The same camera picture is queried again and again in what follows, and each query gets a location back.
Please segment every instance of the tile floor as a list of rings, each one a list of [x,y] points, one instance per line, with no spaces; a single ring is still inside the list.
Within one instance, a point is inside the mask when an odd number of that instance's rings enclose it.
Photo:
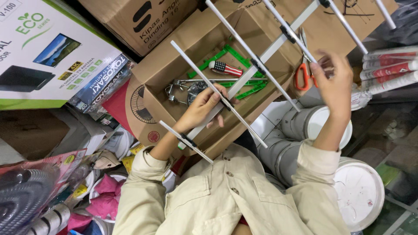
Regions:
[[[293,100],[299,108],[303,108],[302,104],[298,100]],[[271,137],[281,137],[284,135],[281,132],[280,121],[285,113],[293,109],[289,101],[272,102],[262,112],[262,114],[251,124],[254,131],[263,139],[269,139]],[[260,149],[260,142],[254,138],[257,149]]]

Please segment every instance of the jacket pocket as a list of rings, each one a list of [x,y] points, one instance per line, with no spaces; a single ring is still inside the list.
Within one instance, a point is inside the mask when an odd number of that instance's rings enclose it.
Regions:
[[[194,176],[186,179],[174,191],[166,195],[165,216],[187,202],[210,195],[209,177]]]
[[[261,202],[285,205],[297,212],[295,201],[293,200],[292,195],[283,195],[267,179],[260,179],[259,177],[253,176],[252,181],[257,188],[258,197]]]

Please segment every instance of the toyosaki antenna box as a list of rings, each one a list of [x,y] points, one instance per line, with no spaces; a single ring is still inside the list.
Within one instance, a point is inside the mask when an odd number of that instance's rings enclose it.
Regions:
[[[0,0],[0,110],[61,107],[121,54],[59,0]]]

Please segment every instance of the fan grille illustration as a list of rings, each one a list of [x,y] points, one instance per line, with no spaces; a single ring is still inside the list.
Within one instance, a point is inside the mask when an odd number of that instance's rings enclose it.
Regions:
[[[144,105],[144,85],[138,87],[131,97],[131,110],[135,117],[145,123],[157,123]]]

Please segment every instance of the jacket button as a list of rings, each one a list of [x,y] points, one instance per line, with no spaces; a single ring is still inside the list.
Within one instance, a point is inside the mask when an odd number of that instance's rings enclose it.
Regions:
[[[238,190],[236,188],[231,188],[231,190],[234,191],[234,193],[236,193],[238,195],[240,194],[240,192],[238,192]]]

